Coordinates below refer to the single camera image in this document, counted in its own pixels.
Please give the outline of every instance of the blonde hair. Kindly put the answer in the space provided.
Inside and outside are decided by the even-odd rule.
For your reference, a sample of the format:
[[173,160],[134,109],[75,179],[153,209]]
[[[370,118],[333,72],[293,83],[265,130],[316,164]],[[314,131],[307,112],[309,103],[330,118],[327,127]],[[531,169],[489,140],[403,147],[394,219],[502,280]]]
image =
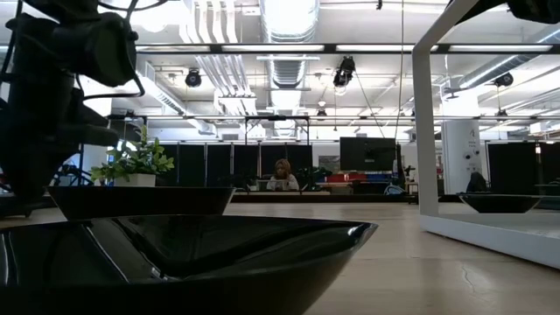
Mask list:
[[283,167],[283,169],[286,172],[286,178],[288,178],[291,175],[291,166],[290,166],[290,162],[288,162],[287,159],[281,158],[281,159],[276,161],[276,164],[274,164],[274,176],[278,175],[277,174],[278,166]]

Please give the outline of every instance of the concrete floor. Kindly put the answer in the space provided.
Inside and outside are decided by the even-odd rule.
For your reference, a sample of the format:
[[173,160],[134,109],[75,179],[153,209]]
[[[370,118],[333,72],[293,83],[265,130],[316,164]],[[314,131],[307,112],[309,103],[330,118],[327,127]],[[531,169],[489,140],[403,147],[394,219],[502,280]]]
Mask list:
[[[424,232],[406,204],[232,204],[229,215],[280,216],[380,225],[340,277],[306,313],[559,314],[560,272]],[[451,204],[450,212],[471,211]],[[0,228],[63,221],[58,209]]]

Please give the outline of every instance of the black monitor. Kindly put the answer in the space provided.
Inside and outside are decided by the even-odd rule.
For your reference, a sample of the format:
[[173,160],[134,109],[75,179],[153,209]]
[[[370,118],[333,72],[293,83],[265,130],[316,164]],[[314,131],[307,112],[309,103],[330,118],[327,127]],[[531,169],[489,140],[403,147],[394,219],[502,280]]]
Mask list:
[[394,138],[342,137],[340,169],[342,171],[393,171],[396,158]]

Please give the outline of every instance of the woman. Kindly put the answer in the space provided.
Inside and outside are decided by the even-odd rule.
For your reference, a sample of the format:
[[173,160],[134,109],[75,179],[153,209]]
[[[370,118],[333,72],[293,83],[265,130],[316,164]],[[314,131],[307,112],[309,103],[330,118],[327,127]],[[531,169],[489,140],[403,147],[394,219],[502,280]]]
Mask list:
[[290,162],[282,158],[276,162],[274,176],[266,185],[267,190],[271,191],[290,191],[299,190],[298,180],[291,174]]

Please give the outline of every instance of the black bowl planter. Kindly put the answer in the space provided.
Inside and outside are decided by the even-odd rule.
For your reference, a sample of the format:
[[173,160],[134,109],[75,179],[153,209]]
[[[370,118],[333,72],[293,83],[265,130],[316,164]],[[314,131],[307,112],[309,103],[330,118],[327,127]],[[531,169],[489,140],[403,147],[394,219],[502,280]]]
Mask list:
[[68,220],[152,214],[222,215],[234,188],[48,187]]
[[0,300],[22,314],[298,315],[376,228],[191,215],[13,227],[0,230]]
[[525,214],[541,200],[539,196],[465,193],[459,197],[481,214]]

